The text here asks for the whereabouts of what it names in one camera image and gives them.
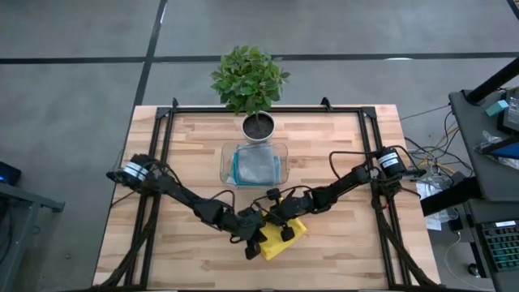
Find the black floor stripe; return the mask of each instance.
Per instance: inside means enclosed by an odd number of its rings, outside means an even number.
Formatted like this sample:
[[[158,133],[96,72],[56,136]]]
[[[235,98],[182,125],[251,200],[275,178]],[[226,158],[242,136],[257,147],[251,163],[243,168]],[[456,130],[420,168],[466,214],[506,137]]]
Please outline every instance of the black floor stripe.
[[[161,33],[162,16],[165,13],[165,7],[168,0],[161,0],[157,15],[155,16],[155,23],[153,24],[152,36],[149,40],[148,51],[146,52],[146,60],[144,61],[143,71],[140,74],[139,85],[137,86],[137,92],[135,93],[135,99],[133,100],[133,106],[142,105],[144,99],[144,93],[146,92],[146,85],[148,84],[149,72],[152,69],[153,55],[157,48],[157,42]]]
[[[90,64],[90,63],[189,63],[189,62],[219,62],[219,55],[208,56],[161,56],[153,57],[157,47],[158,30],[150,40],[146,57],[108,57],[108,58],[0,58],[2,64]],[[478,58],[517,58],[519,52],[489,52],[489,53],[417,53],[417,54],[274,54],[278,61],[370,61],[394,58],[409,58],[413,60],[440,59],[478,59]]]
[[[146,57],[86,57],[86,58],[0,58],[0,64],[102,64],[138,63]]]
[[[422,54],[274,54],[277,61],[369,61],[395,58],[413,60],[470,59],[470,58],[517,58],[519,52],[493,53],[422,53]],[[219,62],[220,56],[164,56],[153,62]]]
[[[517,4],[513,0],[506,0],[506,2],[508,2],[510,8],[512,8],[513,14],[516,15],[517,19],[519,19],[519,8],[517,7]]]

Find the wooden table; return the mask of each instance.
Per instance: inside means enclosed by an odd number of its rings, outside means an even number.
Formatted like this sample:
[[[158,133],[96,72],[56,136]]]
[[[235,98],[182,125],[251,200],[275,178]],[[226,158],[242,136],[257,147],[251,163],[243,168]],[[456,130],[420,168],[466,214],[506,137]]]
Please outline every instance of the wooden table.
[[[375,107],[384,145],[405,147],[397,107]],[[148,152],[155,111],[156,106],[135,109],[123,164],[134,153]],[[281,188],[300,184],[311,187],[328,185],[335,181],[328,154],[333,150],[362,151],[356,114],[273,114],[273,117],[276,131],[272,142],[286,144],[290,156],[289,180]],[[241,121],[242,117],[232,114],[175,114],[168,163],[184,186],[204,197],[225,189],[219,177],[221,147],[226,142],[243,140]],[[369,134],[374,148],[372,132]],[[157,157],[161,152],[160,140],[158,145]],[[409,164],[405,154],[401,153],[401,156]],[[346,174],[363,162],[364,157],[359,155],[334,157],[339,174]],[[125,187],[117,187],[114,200],[128,192]],[[254,198],[264,195],[264,191],[237,190],[236,194],[239,210]],[[222,196],[221,199],[230,202],[229,197]],[[139,196],[133,195],[110,211],[95,284],[103,282],[126,254],[131,244],[138,202]],[[301,217],[308,231],[276,258],[266,261],[258,256],[249,261],[243,253],[245,243],[230,244],[228,234],[200,223],[191,210],[163,196],[148,288],[387,288],[375,213],[370,202],[370,187],[358,187],[342,196],[330,211]],[[396,197],[396,206],[405,247],[429,278],[439,282],[418,197],[401,192]],[[400,279],[394,251],[392,258],[395,274]],[[140,267],[135,272],[138,279]]]

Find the concrete floor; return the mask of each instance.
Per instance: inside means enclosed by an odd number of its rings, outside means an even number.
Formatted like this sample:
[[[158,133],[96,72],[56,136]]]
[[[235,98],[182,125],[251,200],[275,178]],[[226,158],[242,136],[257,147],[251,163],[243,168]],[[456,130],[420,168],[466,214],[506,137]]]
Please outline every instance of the concrete floor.
[[[144,56],[159,0],[0,0],[0,58]],[[272,54],[482,53],[519,51],[519,21],[505,0],[169,0],[156,56],[218,55],[234,45]],[[396,104],[401,117],[448,104],[510,62],[496,59],[280,62],[292,73],[282,104]],[[143,104],[217,104],[208,86],[215,63],[152,66]],[[114,185],[105,171],[121,149],[142,64],[0,65],[0,161],[23,170],[21,186],[65,200],[43,212],[24,257],[17,291],[86,288],[92,277]],[[448,109],[402,123],[429,145]],[[451,151],[468,161],[460,137]],[[431,232],[442,283],[470,287],[443,264],[456,240]],[[465,271],[463,243],[449,256]]]

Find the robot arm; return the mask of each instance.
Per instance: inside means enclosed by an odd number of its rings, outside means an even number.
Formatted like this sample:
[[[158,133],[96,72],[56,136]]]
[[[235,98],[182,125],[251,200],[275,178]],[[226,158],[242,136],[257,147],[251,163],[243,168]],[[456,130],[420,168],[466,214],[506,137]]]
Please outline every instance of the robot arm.
[[[408,171],[394,148],[382,148],[372,154],[378,160],[383,171],[379,171],[375,178],[371,177],[371,171],[378,169],[369,169],[367,162],[365,162],[355,166],[347,175],[326,187],[306,187],[307,190],[300,197],[293,197],[295,189],[298,187],[284,191],[279,191],[276,188],[267,191],[267,197],[276,203],[265,216],[265,221],[282,227],[281,238],[283,241],[288,241],[294,237],[294,232],[287,225],[288,220],[308,213],[326,212],[337,202],[339,197],[366,183],[376,182],[377,192],[380,194],[395,195],[401,189],[400,180],[404,175],[422,174]],[[290,191],[290,193],[281,200],[281,193],[285,191]]]
[[[229,232],[239,241],[246,240],[249,260],[260,253],[259,243],[267,240],[260,231],[265,225],[261,211],[246,208],[235,213],[234,206],[202,198],[184,187],[169,166],[148,155],[136,154],[123,169],[110,171],[106,176],[141,195],[157,192],[168,195],[192,209],[204,224]]]

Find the electronic equipment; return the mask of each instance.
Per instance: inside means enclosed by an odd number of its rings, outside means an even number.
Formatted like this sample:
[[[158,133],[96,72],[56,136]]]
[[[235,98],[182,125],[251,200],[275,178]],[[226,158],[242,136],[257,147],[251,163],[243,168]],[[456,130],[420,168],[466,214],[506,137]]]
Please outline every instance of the electronic equipment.
[[[21,175],[20,170],[0,161],[0,183],[14,186]]]
[[[483,154],[519,159],[519,135],[481,149]]]
[[[479,226],[496,272],[519,271],[519,221],[485,223]]]
[[[508,108],[500,112],[497,129],[510,135],[519,133],[519,92],[505,92],[501,100],[508,103]]]

